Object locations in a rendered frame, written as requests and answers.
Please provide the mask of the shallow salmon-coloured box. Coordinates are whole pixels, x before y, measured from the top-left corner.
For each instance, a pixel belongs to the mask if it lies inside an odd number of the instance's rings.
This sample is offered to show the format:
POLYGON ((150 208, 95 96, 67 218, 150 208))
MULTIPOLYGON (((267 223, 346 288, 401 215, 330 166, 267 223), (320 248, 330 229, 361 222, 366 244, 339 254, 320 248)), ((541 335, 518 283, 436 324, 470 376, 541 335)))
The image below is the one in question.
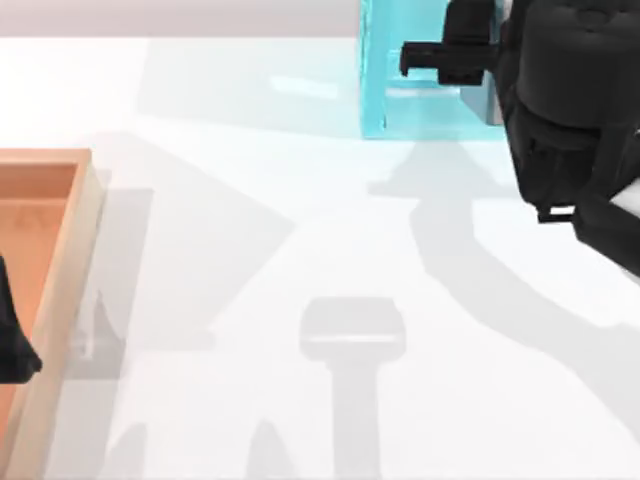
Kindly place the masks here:
POLYGON ((43 368, 0 385, 0 480, 42 480, 104 191, 82 148, 0 148, 0 256, 43 368))

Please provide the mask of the light blue rack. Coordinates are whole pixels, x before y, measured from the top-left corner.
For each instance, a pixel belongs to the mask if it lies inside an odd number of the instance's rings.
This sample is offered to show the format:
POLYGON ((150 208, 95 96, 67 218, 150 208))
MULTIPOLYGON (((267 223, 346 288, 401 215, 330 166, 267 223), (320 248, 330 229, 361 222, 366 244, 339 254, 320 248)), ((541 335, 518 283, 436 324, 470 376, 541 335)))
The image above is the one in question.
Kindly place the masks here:
POLYGON ((406 41, 440 42, 452 0, 360 0, 359 120, 366 139, 481 141, 505 138, 493 78, 442 86, 435 70, 401 74, 406 41))

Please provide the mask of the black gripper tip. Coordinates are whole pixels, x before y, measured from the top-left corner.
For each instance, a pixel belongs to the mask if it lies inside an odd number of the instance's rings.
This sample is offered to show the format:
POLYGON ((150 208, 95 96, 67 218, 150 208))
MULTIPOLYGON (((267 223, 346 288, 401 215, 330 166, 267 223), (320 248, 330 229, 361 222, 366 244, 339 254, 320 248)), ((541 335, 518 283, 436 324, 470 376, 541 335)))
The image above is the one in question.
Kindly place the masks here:
POLYGON ((0 385, 26 384, 42 368, 40 356, 20 325, 6 262, 0 255, 0 385))

